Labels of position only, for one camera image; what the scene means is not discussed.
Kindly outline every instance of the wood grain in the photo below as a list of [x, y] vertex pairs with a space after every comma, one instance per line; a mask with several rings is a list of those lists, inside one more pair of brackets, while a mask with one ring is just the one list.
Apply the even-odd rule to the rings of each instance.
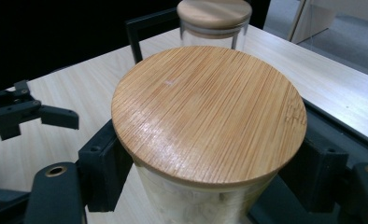
[[233, 28], [247, 21], [251, 6], [243, 0], [183, 0], [178, 3], [178, 16], [198, 27]]
[[216, 47], [170, 49], [118, 85], [121, 142], [151, 170], [192, 186], [245, 186], [275, 173], [304, 139], [303, 101], [271, 65]]

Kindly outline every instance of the light wood surface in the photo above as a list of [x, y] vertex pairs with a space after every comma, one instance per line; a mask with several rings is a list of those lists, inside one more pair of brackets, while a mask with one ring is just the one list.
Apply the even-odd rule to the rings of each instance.
[[[141, 42], [144, 58], [179, 47], [178, 29]], [[368, 137], [368, 76], [284, 39], [248, 27], [244, 52], [271, 64], [302, 97]], [[111, 118], [111, 100], [120, 79], [134, 66], [129, 47], [29, 82], [45, 105], [79, 113], [79, 130], [21, 125], [21, 136], [0, 140], [0, 189], [31, 190], [40, 169], [76, 161], [80, 148]], [[158, 223], [133, 169], [113, 213], [88, 214], [89, 223]]]
[[248, 21], [251, 6], [243, 0], [183, 0], [177, 5], [181, 20], [208, 29], [228, 29]]
[[275, 174], [304, 140], [297, 90], [243, 52], [186, 47], [155, 54], [120, 82], [117, 135], [134, 159], [205, 189], [244, 187]]

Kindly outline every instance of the black plastic bracket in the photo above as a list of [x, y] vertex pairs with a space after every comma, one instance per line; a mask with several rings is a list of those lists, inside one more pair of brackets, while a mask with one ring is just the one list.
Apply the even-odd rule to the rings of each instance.
[[45, 167], [35, 175], [24, 223], [86, 223], [80, 193], [78, 169], [73, 162]]
[[0, 136], [2, 140], [21, 134], [19, 124], [41, 119], [43, 124], [78, 129], [78, 114], [72, 110], [42, 105], [30, 94], [27, 81], [14, 84], [15, 91], [0, 91]]
[[133, 160], [120, 144], [111, 120], [85, 144], [78, 156], [88, 210], [114, 211]]

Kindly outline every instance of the bamboo jar lid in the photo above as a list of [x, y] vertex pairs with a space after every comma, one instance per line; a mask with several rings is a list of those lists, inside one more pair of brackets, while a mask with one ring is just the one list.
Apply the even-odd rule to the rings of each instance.
[[244, 0], [182, 0], [177, 5], [181, 20], [206, 29], [230, 29], [242, 25], [251, 16]]
[[184, 47], [138, 63], [112, 100], [118, 138], [134, 160], [181, 184], [244, 187], [275, 174], [304, 140], [298, 91], [243, 52]]

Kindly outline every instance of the glass jar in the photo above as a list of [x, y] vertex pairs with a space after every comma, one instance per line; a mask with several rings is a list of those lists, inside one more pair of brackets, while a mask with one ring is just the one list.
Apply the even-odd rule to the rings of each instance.
[[182, 46], [243, 50], [251, 6], [243, 0], [183, 0], [177, 6]]
[[141, 182], [163, 223], [240, 224], [275, 173], [245, 187], [206, 189], [170, 181], [136, 163]]

